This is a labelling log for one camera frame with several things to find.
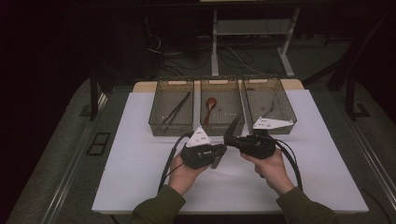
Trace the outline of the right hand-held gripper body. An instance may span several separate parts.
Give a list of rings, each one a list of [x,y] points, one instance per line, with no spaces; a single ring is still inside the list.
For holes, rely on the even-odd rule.
[[[237,138],[237,148],[250,157],[263,160],[274,155],[279,148],[289,160],[292,156],[281,145],[280,140],[273,138],[268,132],[277,128],[289,127],[291,120],[268,119],[259,117],[252,125],[253,134]]]

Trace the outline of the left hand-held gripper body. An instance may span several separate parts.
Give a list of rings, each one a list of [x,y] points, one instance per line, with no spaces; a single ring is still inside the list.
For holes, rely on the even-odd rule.
[[[190,168],[197,170],[214,163],[211,140],[202,127],[198,127],[181,150],[180,157]]]

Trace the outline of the silver metal knife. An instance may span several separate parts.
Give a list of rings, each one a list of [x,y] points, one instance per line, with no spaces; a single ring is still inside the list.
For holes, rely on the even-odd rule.
[[[241,115],[237,116],[237,117],[232,121],[231,125],[230,125],[229,128],[227,129],[227,131],[226,131],[226,133],[224,134],[224,136],[225,136],[225,135],[233,135],[234,131],[236,130],[236,126],[237,126],[237,124],[238,124],[238,122],[239,122],[240,119],[241,119]],[[211,164],[211,168],[212,168],[212,169],[216,169],[216,168],[219,166],[219,163],[220,163],[220,161],[221,161],[223,155],[225,154],[226,150],[216,151],[216,150],[214,150],[214,147],[213,147],[213,149],[212,149],[212,157],[214,158],[214,161],[213,161],[213,163]],[[215,157],[215,155],[216,155],[215,153],[216,153],[216,152],[221,152],[221,153],[222,153],[222,156],[221,156],[221,157]]]

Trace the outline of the clear grey plastic bin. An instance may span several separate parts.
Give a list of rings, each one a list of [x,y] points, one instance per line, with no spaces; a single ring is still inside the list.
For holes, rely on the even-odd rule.
[[[217,104],[210,114],[209,122],[204,125],[207,112],[206,100],[215,97]],[[232,121],[243,116],[243,105],[236,77],[201,78],[200,124],[209,136],[223,136]]]
[[[248,132],[253,134],[252,125],[268,111],[274,100],[274,110],[268,119],[291,120],[293,124],[285,128],[270,130],[269,134],[289,134],[297,122],[283,84],[278,78],[264,76],[243,76],[241,92],[244,102],[245,118]]]
[[[190,97],[181,107],[169,129],[165,132],[163,119],[190,92]],[[161,77],[151,107],[148,124],[154,136],[180,136],[190,132],[193,124],[194,81],[192,78]]]

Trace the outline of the silver metal fork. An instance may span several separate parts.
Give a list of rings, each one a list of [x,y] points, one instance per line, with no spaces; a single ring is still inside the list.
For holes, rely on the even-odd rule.
[[[274,110],[274,104],[275,104],[275,102],[274,102],[274,100],[273,100],[273,101],[271,102],[270,106],[269,106],[268,111],[265,112],[265,113],[262,115],[262,118],[266,118],[270,113],[273,112],[273,110]]]

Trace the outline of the brown wooden spoon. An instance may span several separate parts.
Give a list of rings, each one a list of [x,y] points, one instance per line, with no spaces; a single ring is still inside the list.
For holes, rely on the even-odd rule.
[[[211,111],[216,106],[216,104],[217,104],[217,99],[215,97],[209,97],[206,100],[207,112],[206,112],[206,115],[205,115],[204,125],[208,124]]]

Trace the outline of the person's left hand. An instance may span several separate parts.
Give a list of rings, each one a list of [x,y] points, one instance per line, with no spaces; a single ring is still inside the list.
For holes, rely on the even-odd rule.
[[[180,155],[177,154],[171,162],[170,169],[171,174],[169,175],[168,186],[178,194],[184,195],[192,187],[196,178],[204,172],[207,167],[194,170],[185,165]]]

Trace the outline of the person's right hand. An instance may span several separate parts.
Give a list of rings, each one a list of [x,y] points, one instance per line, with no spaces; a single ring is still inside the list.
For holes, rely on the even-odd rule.
[[[263,160],[256,159],[244,153],[241,153],[240,156],[255,165],[255,172],[265,178],[267,185],[278,196],[282,196],[295,188],[288,177],[283,155],[279,149],[271,157]]]

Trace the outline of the white table board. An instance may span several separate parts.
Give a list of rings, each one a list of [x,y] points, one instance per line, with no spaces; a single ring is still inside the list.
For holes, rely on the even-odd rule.
[[[282,136],[294,152],[304,193],[341,214],[364,213],[368,207],[348,171],[307,90],[288,93],[297,122]],[[156,195],[173,137],[155,137],[149,127],[153,102],[149,92],[130,93],[96,192],[92,211],[129,214]],[[279,212],[276,193],[251,162],[231,147],[219,167],[203,172],[189,192],[184,214],[270,214]]]

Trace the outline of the black metal stand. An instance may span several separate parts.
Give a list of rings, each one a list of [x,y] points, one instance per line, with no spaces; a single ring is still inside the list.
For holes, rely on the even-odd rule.
[[[354,77],[348,77],[346,79],[346,113],[352,120],[368,118],[370,114],[365,106],[355,103],[355,90],[356,79]]]

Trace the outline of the white metal desk frame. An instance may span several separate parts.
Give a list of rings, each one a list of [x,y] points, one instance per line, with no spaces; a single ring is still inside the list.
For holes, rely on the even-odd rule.
[[[277,48],[278,57],[287,77],[295,77],[287,52],[301,9],[296,7],[289,19],[219,20],[213,11],[211,74],[219,75],[218,37],[226,35],[283,35],[283,45]]]

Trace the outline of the metal floor rail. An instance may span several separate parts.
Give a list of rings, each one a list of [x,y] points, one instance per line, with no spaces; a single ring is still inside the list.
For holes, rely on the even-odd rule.
[[[89,143],[94,129],[97,126],[97,120],[102,116],[103,109],[106,106],[107,96],[101,93],[99,99],[93,101],[92,104],[96,106],[97,113],[93,119],[89,119],[82,134],[79,136],[76,150],[74,151],[71,161],[67,165],[67,169],[61,179],[59,186],[56,188],[54,196],[52,197],[46,213],[40,221],[40,224],[54,224],[59,215],[67,194],[73,184],[77,175],[77,170],[80,165],[81,158],[85,153],[85,147]]]
[[[389,136],[388,130],[374,125],[368,119],[357,119],[349,122],[352,132],[358,141],[360,151],[369,164],[380,187],[390,203],[396,207],[396,142]]]

